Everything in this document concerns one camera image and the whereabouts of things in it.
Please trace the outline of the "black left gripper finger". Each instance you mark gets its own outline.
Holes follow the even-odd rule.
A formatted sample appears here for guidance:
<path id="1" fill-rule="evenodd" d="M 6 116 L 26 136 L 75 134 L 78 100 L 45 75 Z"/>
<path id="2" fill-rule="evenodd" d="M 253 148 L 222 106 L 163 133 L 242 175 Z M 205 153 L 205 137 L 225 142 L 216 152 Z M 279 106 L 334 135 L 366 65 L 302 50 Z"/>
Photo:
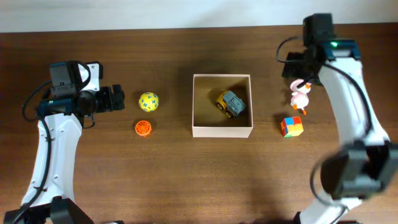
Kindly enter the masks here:
<path id="1" fill-rule="evenodd" d="M 122 86 L 120 84 L 113 85 L 114 96 L 125 96 Z"/>
<path id="2" fill-rule="evenodd" d="M 114 110 L 123 110 L 124 108 L 125 108 L 124 97 L 123 96 L 114 96 L 113 109 Z"/>

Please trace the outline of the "yellow ball with blue letters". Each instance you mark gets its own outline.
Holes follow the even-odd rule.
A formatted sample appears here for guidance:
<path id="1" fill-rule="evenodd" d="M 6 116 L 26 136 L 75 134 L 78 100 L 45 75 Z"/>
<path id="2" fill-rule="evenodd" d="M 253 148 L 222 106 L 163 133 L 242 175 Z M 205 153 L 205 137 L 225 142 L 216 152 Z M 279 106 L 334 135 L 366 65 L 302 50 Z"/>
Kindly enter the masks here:
<path id="1" fill-rule="evenodd" d="M 159 106 L 159 98 L 153 92 L 145 92 L 139 98 L 139 107 L 146 112 L 153 112 Z"/>

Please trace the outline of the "pink white toy duck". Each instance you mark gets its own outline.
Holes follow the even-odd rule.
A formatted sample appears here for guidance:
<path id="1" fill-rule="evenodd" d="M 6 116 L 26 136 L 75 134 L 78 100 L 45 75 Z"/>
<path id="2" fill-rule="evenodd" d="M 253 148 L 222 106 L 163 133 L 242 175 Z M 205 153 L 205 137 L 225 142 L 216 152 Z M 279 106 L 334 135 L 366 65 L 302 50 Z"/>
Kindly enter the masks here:
<path id="1" fill-rule="evenodd" d="M 300 110 L 304 115 L 307 114 L 305 107 L 309 103 L 307 94 L 311 90 L 311 85 L 311 83 L 302 79 L 296 79 L 290 84 L 290 90 L 292 91 L 290 106 L 295 110 Z"/>

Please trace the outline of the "colourful two-by-two puzzle cube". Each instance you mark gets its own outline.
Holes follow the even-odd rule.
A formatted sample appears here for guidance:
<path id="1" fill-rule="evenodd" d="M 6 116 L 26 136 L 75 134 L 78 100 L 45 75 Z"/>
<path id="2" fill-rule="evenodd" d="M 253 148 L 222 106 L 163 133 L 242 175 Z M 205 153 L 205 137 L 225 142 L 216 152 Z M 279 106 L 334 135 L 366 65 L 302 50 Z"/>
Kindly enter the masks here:
<path id="1" fill-rule="evenodd" d="M 299 136 L 303 133 L 302 120 L 299 116 L 284 118 L 280 127 L 285 138 Z"/>

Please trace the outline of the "yellow grey toy truck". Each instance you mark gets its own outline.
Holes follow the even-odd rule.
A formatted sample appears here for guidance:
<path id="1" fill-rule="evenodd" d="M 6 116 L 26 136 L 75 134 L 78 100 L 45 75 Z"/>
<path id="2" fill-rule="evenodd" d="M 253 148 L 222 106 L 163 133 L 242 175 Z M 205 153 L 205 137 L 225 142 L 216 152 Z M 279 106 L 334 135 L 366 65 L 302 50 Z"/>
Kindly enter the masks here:
<path id="1" fill-rule="evenodd" d="M 230 90 L 222 92 L 216 100 L 216 105 L 229 119 L 238 117 L 246 109 L 243 100 Z"/>

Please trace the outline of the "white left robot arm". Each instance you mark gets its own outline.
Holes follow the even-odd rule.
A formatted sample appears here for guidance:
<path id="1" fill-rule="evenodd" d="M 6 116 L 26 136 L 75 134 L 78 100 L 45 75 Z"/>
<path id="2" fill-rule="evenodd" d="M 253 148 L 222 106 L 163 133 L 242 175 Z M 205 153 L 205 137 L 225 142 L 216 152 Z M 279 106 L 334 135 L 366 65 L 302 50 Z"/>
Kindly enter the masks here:
<path id="1" fill-rule="evenodd" d="M 51 79 L 30 97 L 43 91 L 35 108 L 39 144 L 34 171 L 21 207 L 6 212 L 4 222 L 92 223 L 75 203 L 73 175 L 75 154 L 85 118 L 124 109 L 120 85 L 101 86 L 103 66 L 99 62 L 69 60 L 50 65 Z"/>

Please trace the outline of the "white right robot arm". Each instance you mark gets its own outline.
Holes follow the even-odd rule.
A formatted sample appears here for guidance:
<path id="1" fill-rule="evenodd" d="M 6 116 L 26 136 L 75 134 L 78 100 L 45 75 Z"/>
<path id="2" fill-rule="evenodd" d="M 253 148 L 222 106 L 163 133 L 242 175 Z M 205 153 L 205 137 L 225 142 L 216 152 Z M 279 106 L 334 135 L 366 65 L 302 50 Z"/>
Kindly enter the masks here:
<path id="1" fill-rule="evenodd" d="M 330 99 L 338 127 L 340 150 L 318 162 L 321 191 L 296 213 L 294 223 L 340 223 L 353 208 L 385 191 L 397 170 L 397 145 L 380 125 L 363 80 L 357 43 L 339 39 L 331 14 L 303 20 L 302 53 L 284 60 L 283 77 L 291 78 L 291 107 L 304 110 L 310 87 L 321 84 Z"/>

